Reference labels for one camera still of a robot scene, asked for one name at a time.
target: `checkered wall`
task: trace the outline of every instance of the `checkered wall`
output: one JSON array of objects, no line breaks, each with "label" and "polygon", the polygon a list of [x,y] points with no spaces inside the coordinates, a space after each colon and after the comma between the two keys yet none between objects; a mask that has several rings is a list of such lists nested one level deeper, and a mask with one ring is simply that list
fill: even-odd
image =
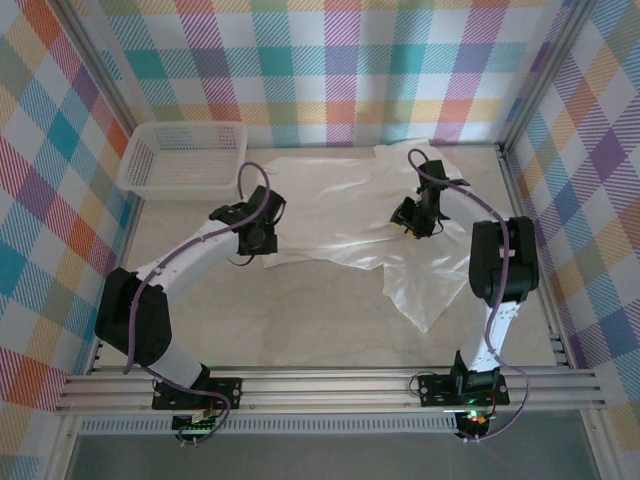
[{"label": "checkered wall", "polygon": [[127,138],[44,0],[0,0],[0,479],[44,464],[131,202]]},{"label": "checkered wall", "polygon": [[516,148],[527,213],[581,367],[640,470],[640,2],[601,0]]},{"label": "checkered wall", "polygon": [[138,118],[136,90],[147,120],[240,120],[250,146],[298,147],[495,140],[561,1],[104,0],[100,28],[97,2],[74,3]]}]

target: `black bracket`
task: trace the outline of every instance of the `black bracket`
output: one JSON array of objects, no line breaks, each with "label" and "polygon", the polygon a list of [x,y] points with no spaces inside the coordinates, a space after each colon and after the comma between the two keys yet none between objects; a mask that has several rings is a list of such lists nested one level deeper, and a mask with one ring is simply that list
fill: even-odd
[{"label": "black bracket", "polygon": [[474,410],[494,404],[509,405],[509,391],[500,370],[469,371],[459,350],[448,375],[420,375],[417,380],[422,407],[444,406]]},{"label": "black bracket", "polygon": [[[199,380],[197,386],[193,388],[224,395],[231,403],[231,410],[240,408],[241,378],[206,378],[202,381]],[[218,410],[225,408],[225,403],[222,400],[206,395],[184,393],[164,382],[156,382],[153,390],[151,408],[154,410]]]},{"label": "black bracket", "polygon": [[476,407],[491,407],[495,396],[496,405],[509,405],[509,391],[504,376],[498,376],[494,388],[484,391],[458,394],[455,382],[449,375],[420,375],[418,393],[421,407],[460,407],[460,410],[472,410]]}]

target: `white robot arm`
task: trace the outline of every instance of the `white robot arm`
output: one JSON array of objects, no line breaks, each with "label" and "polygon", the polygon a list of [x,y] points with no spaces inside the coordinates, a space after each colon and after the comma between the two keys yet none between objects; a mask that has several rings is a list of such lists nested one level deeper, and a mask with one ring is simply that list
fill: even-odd
[{"label": "white robot arm", "polygon": [[259,186],[247,202],[215,210],[196,233],[163,257],[133,272],[118,268],[108,275],[96,335],[130,354],[133,318],[132,360],[164,380],[163,395],[154,397],[153,408],[209,408],[211,400],[194,395],[196,390],[239,397],[241,379],[220,384],[210,378],[206,366],[179,345],[171,332],[169,302],[205,271],[235,254],[253,257],[276,252],[275,225],[285,203],[276,192]]},{"label": "white robot arm", "polygon": [[[412,153],[421,154],[425,163],[415,166]],[[441,161],[429,160],[424,152],[414,149],[409,152],[409,162],[420,177],[417,189],[420,198],[405,198],[391,221],[418,239],[432,236],[436,224],[444,228],[441,223],[444,220],[458,223],[471,236],[469,284],[478,298],[475,318],[469,319],[471,333],[456,353],[450,374],[417,377],[421,404],[458,407],[508,404],[504,377],[500,375],[504,363],[499,355],[520,304],[538,286],[533,222],[527,217],[509,218],[503,222],[503,230],[500,221],[505,216],[496,215],[475,197],[464,180],[447,178]],[[507,251],[503,248],[505,231]],[[505,260],[508,268],[503,277]],[[483,431],[476,425],[464,425],[461,419],[458,423],[461,431],[472,435],[483,435],[488,430],[488,422]]]}]

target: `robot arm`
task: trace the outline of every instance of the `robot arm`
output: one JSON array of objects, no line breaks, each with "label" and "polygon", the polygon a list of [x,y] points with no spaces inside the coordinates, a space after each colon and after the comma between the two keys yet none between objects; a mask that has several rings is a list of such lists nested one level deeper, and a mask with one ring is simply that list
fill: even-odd
[{"label": "robot arm", "polygon": [[[425,159],[424,164],[416,167],[424,173],[424,177],[420,175],[417,189],[420,198],[405,198],[391,222],[405,227],[407,233],[418,239],[434,235],[436,224],[442,226],[442,221],[458,223],[471,236],[469,284],[477,301],[475,318],[470,319],[470,335],[456,353],[450,374],[418,377],[421,403],[423,406],[469,405],[474,408],[508,404],[504,377],[500,375],[499,362],[490,352],[486,338],[499,355],[520,304],[538,286],[533,222],[527,217],[510,218],[506,222],[509,251],[504,252],[499,223],[478,201],[468,196],[469,184],[462,179],[449,180],[441,161],[428,160],[426,156]],[[509,268],[504,295],[499,299],[504,255],[509,256]],[[497,314],[487,332],[496,305]]]},{"label": "robot arm", "polygon": [[[122,268],[111,272],[102,295],[96,335],[127,354],[132,300],[143,280],[155,271],[155,276],[149,280],[140,295],[136,311],[135,362],[178,387],[201,391],[213,391],[219,387],[210,384],[209,369],[173,337],[169,303],[175,301],[205,271],[236,253],[254,256],[277,251],[275,225],[279,221],[277,215],[283,210],[285,200],[273,191],[269,193],[265,208],[253,221],[214,235],[214,232],[233,226],[254,214],[265,195],[265,187],[259,186],[247,202],[215,210],[200,229],[173,252],[133,272]],[[167,262],[169,256],[180,250],[183,251]],[[189,401],[187,404],[184,409],[194,406]],[[182,406],[173,405],[173,409],[180,409]]]}]

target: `gray floor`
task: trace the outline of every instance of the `gray floor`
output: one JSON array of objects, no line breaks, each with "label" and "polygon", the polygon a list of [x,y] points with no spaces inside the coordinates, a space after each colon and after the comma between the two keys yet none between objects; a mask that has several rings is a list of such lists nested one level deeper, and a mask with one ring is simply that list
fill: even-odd
[{"label": "gray floor", "polygon": [[578,412],[528,413],[484,444],[450,434],[80,437],[67,480],[599,478]]}]

